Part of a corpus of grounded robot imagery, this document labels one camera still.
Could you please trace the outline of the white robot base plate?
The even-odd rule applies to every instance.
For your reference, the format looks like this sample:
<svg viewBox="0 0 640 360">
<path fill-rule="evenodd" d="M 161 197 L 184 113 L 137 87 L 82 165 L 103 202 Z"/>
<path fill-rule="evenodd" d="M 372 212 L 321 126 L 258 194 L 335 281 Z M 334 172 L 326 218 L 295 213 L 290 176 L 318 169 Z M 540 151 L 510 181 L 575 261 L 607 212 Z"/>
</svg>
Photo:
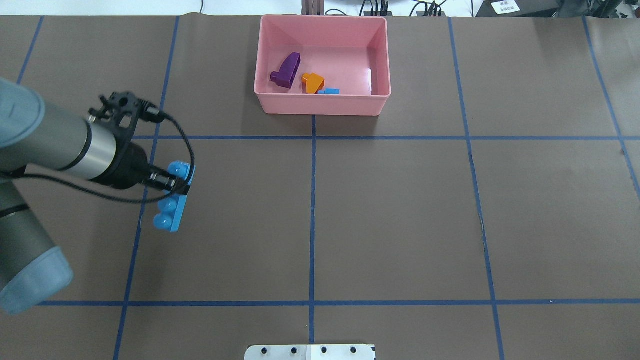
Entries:
<svg viewBox="0 0 640 360">
<path fill-rule="evenodd" d="M 270 344 L 252 345 L 245 360 L 376 360 L 370 344 Z"/>
</svg>

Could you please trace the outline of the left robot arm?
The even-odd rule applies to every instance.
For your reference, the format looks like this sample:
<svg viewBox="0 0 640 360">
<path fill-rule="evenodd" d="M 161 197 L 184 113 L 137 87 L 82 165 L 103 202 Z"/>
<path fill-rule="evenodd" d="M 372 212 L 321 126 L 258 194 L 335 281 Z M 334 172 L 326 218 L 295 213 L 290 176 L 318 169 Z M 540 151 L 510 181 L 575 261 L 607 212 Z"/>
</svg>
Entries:
<svg viewBox="0 0 640 360">
<path fill-rule="evenodd" d="M 1 93 L 1 309 L 18 315 L 66 289 L 74 271 L 36 207 L 78 205 L 76 191 L 122 204 L 158 204 L 155 225 L 176 232 L 195 177 L 195 151 L 178 121 L 130 91 L 99 96 L 80 116 L 13 80 Z M 169 123 L 186 161 L 163 168 L 134 142 L 139 122 Z"/>
</svg>

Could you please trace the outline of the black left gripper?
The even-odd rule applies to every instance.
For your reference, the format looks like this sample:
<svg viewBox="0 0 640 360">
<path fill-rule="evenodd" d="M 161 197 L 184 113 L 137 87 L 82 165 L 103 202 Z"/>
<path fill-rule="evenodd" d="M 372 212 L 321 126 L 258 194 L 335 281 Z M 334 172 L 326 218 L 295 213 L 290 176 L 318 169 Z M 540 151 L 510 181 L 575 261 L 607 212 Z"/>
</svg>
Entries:
<svg viewBox="0 0 640 360">
<path fill-rule="evenodd" d="M 102 107 L 90 108 L 88 113 L 96 118 L 96 125 L 113 136 L 115 152 L 107 168 L 90 178 L 90 181 L 117 190 L 144 185 L 156 191 L 187 196 L 193 173 L 181 177 L 178 173 L 153 166 L 149 163 L 146 151 L 133 143 L 139 121 L 155 124 L 162 121 L 159 107 L 129 91 L 113 92 L 110 96 L 100 95 L 99 100 Z"/>
</svg>

